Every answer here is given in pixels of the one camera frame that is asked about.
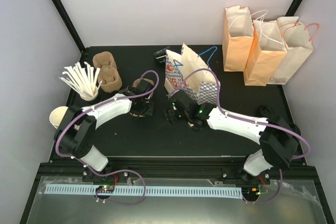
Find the blue checkered paper bag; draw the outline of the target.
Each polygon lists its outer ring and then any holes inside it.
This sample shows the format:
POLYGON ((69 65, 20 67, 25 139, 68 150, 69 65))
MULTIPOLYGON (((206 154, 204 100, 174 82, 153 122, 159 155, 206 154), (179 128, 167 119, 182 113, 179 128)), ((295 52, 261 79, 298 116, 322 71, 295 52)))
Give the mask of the blue checkered paper bag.
POLYGON ((219 82, 210 70, 201 55, 183 44, 180 53, 166 51, 164 87, 168 93, 182 90, 198 104, 216 104, 219 82))

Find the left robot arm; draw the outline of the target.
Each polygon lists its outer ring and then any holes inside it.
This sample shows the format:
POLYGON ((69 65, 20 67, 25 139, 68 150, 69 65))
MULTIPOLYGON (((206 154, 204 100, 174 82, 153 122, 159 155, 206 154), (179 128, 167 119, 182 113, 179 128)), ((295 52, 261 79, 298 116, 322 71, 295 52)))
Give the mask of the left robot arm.
POLYGON ((107 165, 108 158, 94 146, 96 129, 123 114, 144 115, 149 107, 146 97, 150 97, 156 87, 144 78, 135 87, 124 89, 111 99, 89 107, 69 107, 54 136, 56 153, 80 160, 94 169, 94 175, 100 181, 108 181, 113 169, 107 165))

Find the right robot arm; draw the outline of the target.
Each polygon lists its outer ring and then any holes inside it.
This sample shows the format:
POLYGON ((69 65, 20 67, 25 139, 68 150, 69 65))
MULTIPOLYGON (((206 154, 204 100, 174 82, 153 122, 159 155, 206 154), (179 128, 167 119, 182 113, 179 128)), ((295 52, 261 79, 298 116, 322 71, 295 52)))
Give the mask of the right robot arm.
POLYGON ((197 104, 183 91, 176 91, 169 96, 169 101, 172 107, 167 109, 165 117, 171 123, 184 119, 195 131, 203 127, 226 131, 260 146, 257 152, 246 157, 243 167, 237 172, 245 184, 252 183, 258 175, 271 168, 287 168, 293 160, 299 141, 290 133, 290 125, 279 116, 254 118, 224 111, 208 102, 197 104))

